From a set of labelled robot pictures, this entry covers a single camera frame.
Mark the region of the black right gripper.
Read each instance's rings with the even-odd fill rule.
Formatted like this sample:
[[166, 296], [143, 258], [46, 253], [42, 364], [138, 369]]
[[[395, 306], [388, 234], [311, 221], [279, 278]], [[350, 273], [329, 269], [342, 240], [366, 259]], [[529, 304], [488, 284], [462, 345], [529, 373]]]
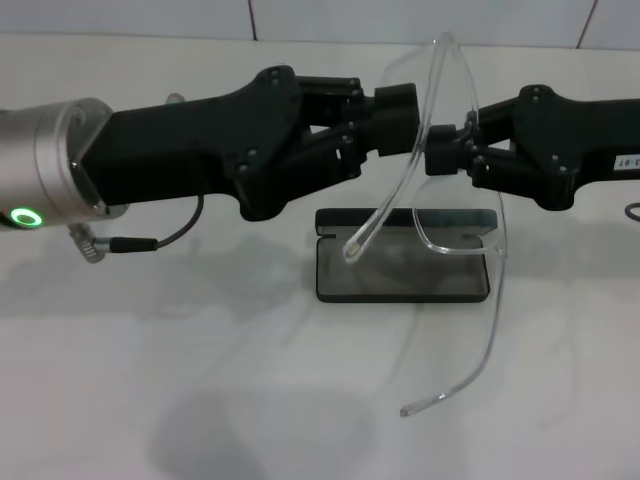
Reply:
[[[503, 142], [515, 151], [494, 148]], [[472, 102], [461, 126], [431, 126], [427, 145], [430, 176], [464, 171], [476, 188], [568, 210], [583, 186], [639, 178], [639, 101], [576, 101], [529, 85], [518, 97]]]

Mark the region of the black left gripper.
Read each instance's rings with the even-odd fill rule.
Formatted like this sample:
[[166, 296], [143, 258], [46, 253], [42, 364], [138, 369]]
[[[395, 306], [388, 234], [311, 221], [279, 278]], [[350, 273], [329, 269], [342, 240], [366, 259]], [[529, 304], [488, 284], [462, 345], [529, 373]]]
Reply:
[[294, 70], [278, 65], [227, 95], [112, 114], [82, 165], [109, 206], [223, 194], [268, 220], [287, 203], [277, 161], [300, 117]]

